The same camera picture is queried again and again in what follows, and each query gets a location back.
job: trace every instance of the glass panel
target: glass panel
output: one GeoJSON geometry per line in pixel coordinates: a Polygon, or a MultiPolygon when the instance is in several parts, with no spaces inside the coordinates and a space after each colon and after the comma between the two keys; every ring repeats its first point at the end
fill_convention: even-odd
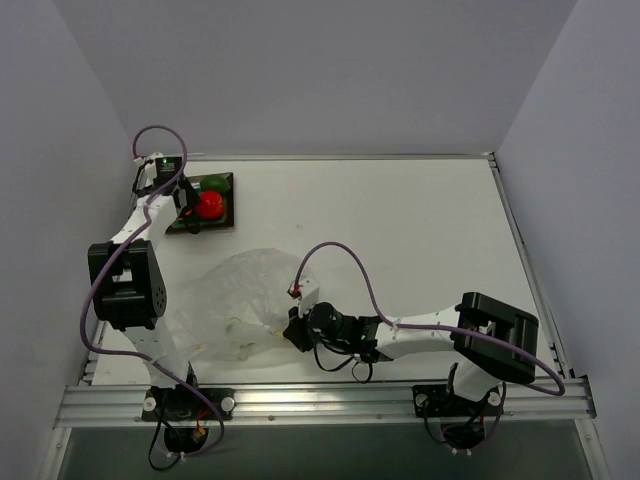
{"type": "Polygon", "coordinates": [[[215,453],[163,473],[147,463],[152,435],[151,428],[74,429],[59,478],[591,478],[571,421],[505,422],[470,458],[436,445],[419,424],[231,427],[215,453]]]}

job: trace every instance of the white table surface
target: white table surface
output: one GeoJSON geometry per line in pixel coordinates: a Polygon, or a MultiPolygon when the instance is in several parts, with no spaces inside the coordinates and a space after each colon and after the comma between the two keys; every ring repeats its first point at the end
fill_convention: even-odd
{"type": "MultiPolygon", "coordinates": [[[[185,286],[222,260],[255,248],[299,257],[336,240],[360,256],[378,302],[390,316],[442,310],[479,291],[536,314],[496,186],[483,160],[351,160],[190,162],[188,175],[232,171],[236,227],[230,231],[167,236],[157,249],[167,286],[165,321],[185,286]]],[[[372,315],[360,272],[341,250],[328,247],[309,264],[321,300],[351,315],[372,315]]],[[[107,328],[103,346],[132,349],[107,328]]],[[[552,366],[539,329],[538,358],[552,366]]],[[[327,366],[340,358],[321,355],[327,366]]],[[[456,352],[417,354],[375,366],[373,380],[446,378],[456,352]]],[[[194,362],[200,383],[318,383],[351,381],[350,368],[319,370],[311,353],[277,348],[245,361],[194,362]]],[[[538,376],[545,376],[540,369],[538,376]]],[[[94,385],[147,384],[135,358],[101,355],[94,385]]]]}

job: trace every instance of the black mounting bracket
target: black mounting bracket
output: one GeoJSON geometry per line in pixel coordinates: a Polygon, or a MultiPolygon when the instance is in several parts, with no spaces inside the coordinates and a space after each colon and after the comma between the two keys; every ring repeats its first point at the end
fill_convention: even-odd
{"type": "MultiPolygon", "coordinates": [[[[232,388],[198,388],[198,391],[203,394],[205,397],[213,403],[216,407],[222,419],[227,421],[233,419],[233,406],[235,404],[234,395],[235,390],[232,388]]],[[[207,412],[205,415],[200,417],[200,413],[202,411],[202,407],[204,407],[204,403],[195,397],[193,393],[189,390],[185,389],[181,386],[176,386],[175,389],[172,389],[172,392],[176,392],[175,395],[167,395],[167,405],[164,411],[164,420],[167,422],[180,422],[180,421],[196,421],[196,420],[213,420],[217,421],[217,417],[213,412],[207,412]]],[[[158,391],[153,391],[152,389],[147,390],[145,398],[153,397],[158,399],[161,395],[158,394],[158,391]]],[[[157,422],[158,417],[154,412],[142,412],[140,416],[143,422],[157,422]]]]}
{"type": "MultiPolygon", "coordinates": [[[[425,413],[427,418],[469,417],[478,409],[478,402],[452,395],[444,383],[442,385],[414,385],[411,391],[413,393],[413,408],[416,417],[419,418],[424,418],[425,413]]],[[[487,403],[482,410],[482,415],[494,417],[499,411],[500,408],[487,403]]]]}

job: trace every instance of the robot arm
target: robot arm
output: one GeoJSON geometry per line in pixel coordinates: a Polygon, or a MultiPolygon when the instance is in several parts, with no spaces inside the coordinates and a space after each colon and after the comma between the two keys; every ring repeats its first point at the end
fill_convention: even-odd
{"type": "MultiPolygon", "coordinates": [[[[155,188],[164,184],[180,168],[179,157],[154,154],[136,159],[142,186],[134,185],[136,207],[127,223],[109,242],[89,248],[89,272],[95,280],[113,251],[146,221],[144,206],[155,188]]],[[[178,216],[185,216],[199,202],[198,194],[186,179],[176,182],[149,205],[151,225],[142,231],[113,265],[94,297],[100,320],[108,321],[131,340],[136,350],[158,361],[178,378],[193,377],[189,362],[179,355],[173,337],[163,321],[167,292],[155,256],[167,228],[178,216]]],[[[172,388],[176,382],[146,363],[150,384],[172,388]]]]}
{"type": "Polygon", "coordinates": [[[452,366],[449,390],[472,402],[486,398],[502,381],[528,384],[535,378],[532,362],[502,347],[460,334],[419,329],[441,325],[474,330],[535,355],[538,320],[486,295],[466,293],[459,305],[415,317],[389,317],[394,325],[388,325],[378,316],[343,315],[329,303],[317,303],[318,293],[310,279],[303,280],[295,292],[298,307],[290,312],[284,336],[300,351],[320,343],[370,364],[412,353],[457,351],[466,358],[452,366]],[[402,324],[415,328],[398,328],[402,324]]]}

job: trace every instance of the metal frame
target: metal frame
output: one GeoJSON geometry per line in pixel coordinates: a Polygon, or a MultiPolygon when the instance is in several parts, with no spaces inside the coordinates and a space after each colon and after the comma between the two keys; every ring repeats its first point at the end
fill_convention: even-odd
{"type": "MultiPolygon", "coordinates": [[[[560,341],[543,289],[531,266],[531,259],[509,206],[500,172],[492,153],[479,155],[204,155],[199,161],[344,161],[344,160],[479,160],[488,162],[529,282],[536,308],[556,355],[557,368],[565,377],[567,392],[550,397],[526,387],[510,385],[503,421],[574,420],[585,457],[594,480],[608,480],[608,470],[593,422],[595,410],[588,380],[572,377],[570,363],[560,341]]],[[[95,341],[103,328],[99,326],[95,341]]],[[[72,428],[150,427],[141,421],[142,400],[147,386],[91,386],[96,355],[89,355],[84,375],[77,387],[68,387],[55,421],[50,447],[40,480],[57,478],[72,428]]],[[[413,385],[442,383],[445,380],[323,384],[226,385],[235,390],[233,420],[226,425],[324,425],[398,424],[422,421],[415,417],[413,385]]],[[[550,379],[536,383],[553,385],[550,379]]]]}
{"type": "MultiPolygon", "coordinates": [[[[226,425],[326,425],[363,423],[419,423],[413,408],[413,385],[441,381],[379,382],[366,386],[350,383],[202,385],[235,390],[233,420],[226,425]]],[[[551,379],[536,381],[553,388],[551,379]]],[[[586,380],[566,382],[563,397],[550,397],[521,385],[507,390],[505,416],[512,420],[581,420],[593,416],[586,380]]],[[[56,427],[152,427],[142,422],[146,385],[68,387],[56,427]]],[[[192,425],[184,422],[181,425],[192,425]]]]}

